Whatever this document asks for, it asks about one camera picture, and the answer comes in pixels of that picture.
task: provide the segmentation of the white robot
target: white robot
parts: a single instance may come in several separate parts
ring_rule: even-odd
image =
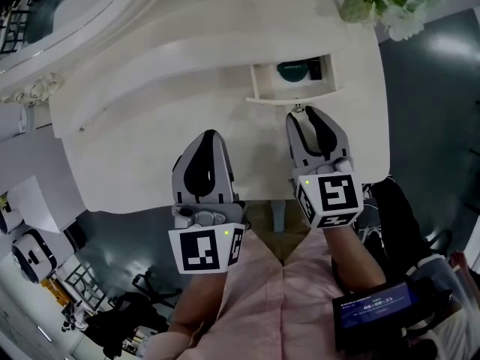
[[[296,117],[286,117],[295,164],[295,197],[313,228],[351,224],[363,211],[362,186],[353,171],[345,132],[325,113],[307,106],[319,151],[312,151]],[[172,172],[175,229],[169,231],[180,273],[227,272],[240,255],[245,204],[232,189],[224,139],[207,130],[185,149]]]

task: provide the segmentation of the tiled floor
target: tiled floor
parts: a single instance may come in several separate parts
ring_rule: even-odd
[[[388,93],[391,172],[411,202],[422,232],[452,229],[462,248],[476,215],[464,205],[480,168],[480,27],[473,11],[426,25],[408,41],[380,46]],[[170,207],[134,214],[85,212],[88,236],[79,259],[89,263],[110,295],[132,290],[137,273],[152,269],[161,283],[183,287],[167,230]]]

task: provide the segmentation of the pink shirt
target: pink shirt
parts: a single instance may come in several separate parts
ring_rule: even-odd
[[[335,350],[332,309],[332,299],[342,295],[321,229],[312,229],[284,266],[247,231],[217,322],[190,349],[185,334],[152,337],[144,359],[342,359]]]

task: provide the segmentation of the digital display screen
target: digital display screen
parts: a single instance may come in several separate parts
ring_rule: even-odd
[[[360,300],[340,306],[342,326],[351,328],[381,319],[410,307],[418,301],[407,283],[400,283]]]

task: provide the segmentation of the dark green object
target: dark green object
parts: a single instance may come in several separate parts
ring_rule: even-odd
[[[308,73],[307,60],[287,61],[277,66],[277,71],[286,81],[296,83]]]

